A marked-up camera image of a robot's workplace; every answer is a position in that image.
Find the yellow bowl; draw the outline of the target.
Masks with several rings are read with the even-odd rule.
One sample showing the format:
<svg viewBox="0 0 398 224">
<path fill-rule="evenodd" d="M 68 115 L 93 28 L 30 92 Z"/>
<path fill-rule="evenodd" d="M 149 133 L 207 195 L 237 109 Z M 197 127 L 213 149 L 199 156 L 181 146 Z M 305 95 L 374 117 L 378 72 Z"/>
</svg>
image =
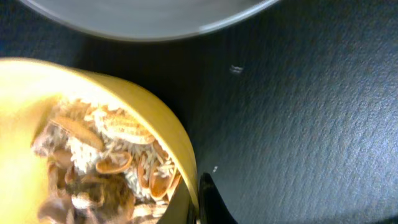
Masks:
<svg viewBox="0 0 398 224">
<path fill-rule="evenodd" d="M 197 165 L 146 89 L 27 58 L 1 60 L 2 223 L 193 223 Z"/>
</svg>

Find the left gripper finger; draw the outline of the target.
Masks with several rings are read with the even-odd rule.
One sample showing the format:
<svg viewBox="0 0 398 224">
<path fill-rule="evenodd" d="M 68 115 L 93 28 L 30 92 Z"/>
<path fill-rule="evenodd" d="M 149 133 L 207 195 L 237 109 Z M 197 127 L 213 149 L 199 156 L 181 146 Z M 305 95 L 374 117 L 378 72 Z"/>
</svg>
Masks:
<svg viewBox="0 0 398 224">
<path fill-rule="evenodd" d="M 200 177 L 199 211 L 201 224 L 238 224 L 227 209 L 211 175 Z"/>
</svg>

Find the food scraps pile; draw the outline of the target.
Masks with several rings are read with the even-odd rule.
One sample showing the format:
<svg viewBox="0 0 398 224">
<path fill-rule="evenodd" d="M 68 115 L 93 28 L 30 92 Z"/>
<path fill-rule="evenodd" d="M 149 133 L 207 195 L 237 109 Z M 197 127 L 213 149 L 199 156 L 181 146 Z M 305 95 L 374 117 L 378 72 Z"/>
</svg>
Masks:
<svg viewBox="0 0 398 224">
<path fill-rule="evenodd" d="M 157 223 L 181 175 L 155 136 L 119 104 L 61 97 L 31 145 L 47 161 L 50 223 Z"/>
</svg>

